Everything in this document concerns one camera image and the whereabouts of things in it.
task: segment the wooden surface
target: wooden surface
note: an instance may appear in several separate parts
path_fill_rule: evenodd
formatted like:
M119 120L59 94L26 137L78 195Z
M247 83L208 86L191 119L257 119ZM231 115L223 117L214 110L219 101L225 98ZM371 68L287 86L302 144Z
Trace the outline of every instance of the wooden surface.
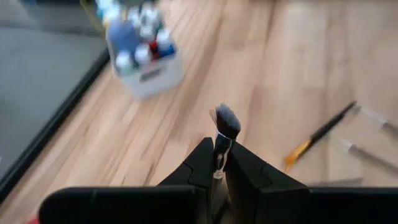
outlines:
M208 110L221 102L242 123L238 141L279 169L353 99L398 124L398 2L164 0L160 7L182 49L182 84L136 101L105 69L2 204L1 224L23 223L63 187L156 185L215 135ZM396 138L360 113L290 175L306 184L398 185L395 174L341 150L339 138L398 165Z

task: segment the gray floor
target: gray floor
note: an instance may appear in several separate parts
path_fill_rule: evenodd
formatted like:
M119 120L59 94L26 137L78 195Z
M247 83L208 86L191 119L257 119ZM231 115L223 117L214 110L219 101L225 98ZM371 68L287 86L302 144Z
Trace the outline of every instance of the gray floor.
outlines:
M0 178L104 49L79 7L0 1Z

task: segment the brush tip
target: brush tip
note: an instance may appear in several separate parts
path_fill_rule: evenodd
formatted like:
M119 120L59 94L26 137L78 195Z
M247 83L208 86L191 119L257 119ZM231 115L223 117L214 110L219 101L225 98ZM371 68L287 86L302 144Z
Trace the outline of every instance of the brush tip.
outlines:
M216 125L218 131L230 139L236 139L241 131L239 119L224 103L216 107Z

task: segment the black edge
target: black edge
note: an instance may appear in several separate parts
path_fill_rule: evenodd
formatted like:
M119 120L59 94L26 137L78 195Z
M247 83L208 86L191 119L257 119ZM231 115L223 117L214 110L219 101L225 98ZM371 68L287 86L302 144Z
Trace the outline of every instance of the black edge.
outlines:
M109 52L105 49L86 75L61 104L50 121L42 128L40 133L30 142L27 149L19 156L18 160L8 169L0 180L0 205L13 190L18 181L24 176L30 165L40 155L44 146L51 140L63 121L72 112L76 104L81 100L85 92L95 81L102 69L109 62Z

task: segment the white plastic box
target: white plastic box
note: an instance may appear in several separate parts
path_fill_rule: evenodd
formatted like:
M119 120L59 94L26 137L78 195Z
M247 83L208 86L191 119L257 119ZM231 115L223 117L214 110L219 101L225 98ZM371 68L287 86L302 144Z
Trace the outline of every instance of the white plastic box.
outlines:
M114 61L117 52L108 42L109 54L114 74L139 100L152 96L164 90L177 86L183 78L181 52L177 50L173 55L160 58L148 65L141 66L132 71L130 75L120 75Z

